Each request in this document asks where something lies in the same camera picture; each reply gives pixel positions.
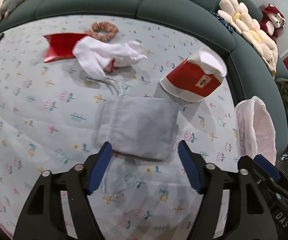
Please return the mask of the grey drawstring pouch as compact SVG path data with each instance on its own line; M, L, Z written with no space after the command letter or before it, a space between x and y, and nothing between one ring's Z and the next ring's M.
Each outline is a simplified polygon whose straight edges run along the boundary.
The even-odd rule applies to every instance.
M163 98L125 96L120 83L112 78L95 81L117 92L97 111L97 143L109 142L114 151L142 159L169 159L179 104Z

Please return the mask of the red and white paper cup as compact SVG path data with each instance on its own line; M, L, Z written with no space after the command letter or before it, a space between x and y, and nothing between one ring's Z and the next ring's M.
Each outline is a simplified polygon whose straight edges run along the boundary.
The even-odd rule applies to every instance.
M173 97L197 103L223 83L227 72L226 64L216 52L201 47L162 78L160 86Z

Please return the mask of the blue knitted item on sofa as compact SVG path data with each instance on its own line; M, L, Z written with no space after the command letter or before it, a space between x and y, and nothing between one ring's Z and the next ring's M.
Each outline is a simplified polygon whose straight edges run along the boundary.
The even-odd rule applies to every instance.
M210 11L210 12L211 12L211 14L212 14L213 16L215 16L215 18L216 18L217 20L219 20L219 22L221 22L222 25L224 25L224 27L226 27L226 29L227 29L231 34L234 32L233 27L232 27L231 25L229 25L222 16L220 16L219 14L217 14L215 11Z

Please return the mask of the large white flower pillow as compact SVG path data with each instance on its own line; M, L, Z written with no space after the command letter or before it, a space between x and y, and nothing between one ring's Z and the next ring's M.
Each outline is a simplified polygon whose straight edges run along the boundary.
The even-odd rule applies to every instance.
M260 29L259 22L238 0L220 0L217 14L257 51L272 77L276 77L278 49L276 43Z

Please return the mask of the white cloth glove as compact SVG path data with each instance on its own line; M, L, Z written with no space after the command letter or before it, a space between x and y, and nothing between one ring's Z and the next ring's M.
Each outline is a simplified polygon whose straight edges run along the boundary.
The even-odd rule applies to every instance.
M81 68L93 79L102 80L114 68L128 67L147 59L143 44L136 41L104 43L90 36L79 40L72 54Z

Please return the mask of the floral light blue tablecloth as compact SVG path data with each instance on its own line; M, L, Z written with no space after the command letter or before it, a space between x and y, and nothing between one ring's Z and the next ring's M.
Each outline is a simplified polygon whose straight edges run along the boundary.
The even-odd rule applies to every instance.
M43 36L81 33L102 21L118 27L116 43L137 41L145 48L145 61L112 73L125 96L169 99L160 80L203 47L179 31L120 17L55 17L6 30L0 41L0 227L9 237L42 171L67 171L98 151L96 111L115 94L111 86L94 83L75 59L45 63ZM151 162L114 154L90 197L106 239L187 237L201 195L178 157L179 141L208 163L237 170L241 152L228 83L201 102L178 104L171 158Z

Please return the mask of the red and white plush bear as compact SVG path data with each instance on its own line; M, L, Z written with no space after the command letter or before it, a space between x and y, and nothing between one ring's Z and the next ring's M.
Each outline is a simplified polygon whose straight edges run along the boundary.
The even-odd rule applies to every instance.
M268 6L262 10L262 14L263 18L260 22L261 30L263 30L272 40L277 42L281 30L286 25L286 19L273 4L268 4Z

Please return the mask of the dark green sectional sofa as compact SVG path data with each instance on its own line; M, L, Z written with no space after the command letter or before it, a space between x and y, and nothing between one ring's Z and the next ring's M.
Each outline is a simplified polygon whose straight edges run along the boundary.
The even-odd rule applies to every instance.
M258 96L266 104L276 131L276 150L288 144L287 118L277 81L288 79L282 60L271 76L256 50L241 35L230 33L215 18L220 0L28 0L0 21L0 32L42 18L64 15L111 15L153 22L191 35L215 50L228 66L233 101ZM261 11L251 0L243 2L252 18L260 21Z

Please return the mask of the red paper envelope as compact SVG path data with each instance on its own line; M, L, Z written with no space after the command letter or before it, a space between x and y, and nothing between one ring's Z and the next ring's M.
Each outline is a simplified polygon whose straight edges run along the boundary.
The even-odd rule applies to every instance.
M75 44L86 37L83 33L56 33L43 36L49 44L44 62L73 59L72 51Z

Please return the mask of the grey plush toy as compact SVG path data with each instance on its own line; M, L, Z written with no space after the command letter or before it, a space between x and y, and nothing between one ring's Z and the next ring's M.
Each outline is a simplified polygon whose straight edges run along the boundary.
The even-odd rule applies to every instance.
M24 0L4 0L0 7L0 22L3 18L7 18L23 1Z

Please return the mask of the white trash bag bin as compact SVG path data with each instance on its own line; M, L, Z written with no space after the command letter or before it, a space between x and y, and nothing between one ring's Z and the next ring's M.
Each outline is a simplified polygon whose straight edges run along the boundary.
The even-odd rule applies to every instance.
M266 105L257 96L241 101L235 107L241 154L255 158L260 154L276 163L276 131Z

